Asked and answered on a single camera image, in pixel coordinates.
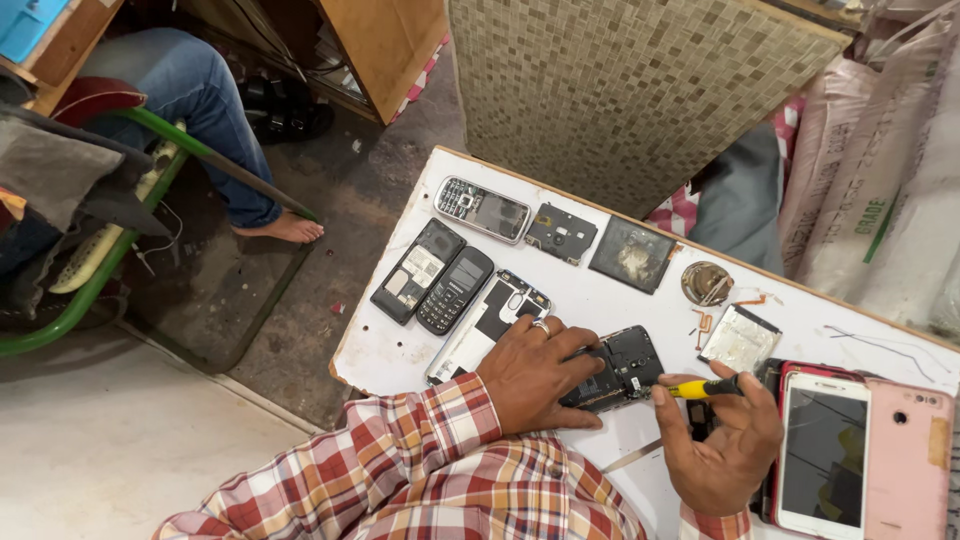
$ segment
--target silver ring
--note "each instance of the silver ring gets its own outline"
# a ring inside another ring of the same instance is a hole
[[[543,319],[540,319],[539,321],[534,321],[534,326],[539,329],[543,329],[543,331],[546,332],[547,339],[550,339],[551,337],[553,337],[553,332],[550,331],[550,327],[546,326],[546,323],[543,322]]]

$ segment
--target bare foot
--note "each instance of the bare foot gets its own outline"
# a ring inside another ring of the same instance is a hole
[[[290,242],[308,243],[324,235],[324,226],[285,210],[275,222],[256,229],[231,227],[241,236],[272,236]]]

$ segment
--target man's right hand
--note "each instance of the man's right hand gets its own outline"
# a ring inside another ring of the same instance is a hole
[[[710,369],[722,379],[736,372],[712,361]],[[673,386],[701,380],[688,375],[661,375],[660,384]],[[653,388],[663,456],[670,481],[681,500],[708,516],[732,516],[743,511],[751,495],[780,452],[783,424],[774,397],[759,380],[740,374],[745,397],[725,395],[705,399],[723,422],[703,443],[694,442],[677,401],[666,388]]]
[[[603,428],[592,412],[559,403],[567,392],[603,371],[604,361],[589,355],[564,362],[578,349],[599,347],[597,334],[567,328],[550,316],[543,320],[550,329],[547,335],[533,322],[533,315],[520,317],[476,370],[490,394],[500,430],[511,435],[555,428]]]

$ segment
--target screwdriver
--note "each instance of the screwdriver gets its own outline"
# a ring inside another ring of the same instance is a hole
[[[702,400],[721,394],[743,396],[743,391],[736,385],[736,380],[739,376],[740,374],[738,373],[729,379],[692,380],[690,382],[681,382],[676,386],[667,386],[666,389],[675,398],[687,398],[689,400]]]

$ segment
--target shirt sleeve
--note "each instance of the shirt sleeve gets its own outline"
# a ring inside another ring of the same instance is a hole
[[[717,518],[695,512],[680,503],[679,540],[752,540],[754,532],[750,525],[750,512],[742,512]]]
[[[347,427],[317,435],[220,486],[154,539],[338,538],[402,485],[500,437],[475,373],[419,394],[348,403]]]

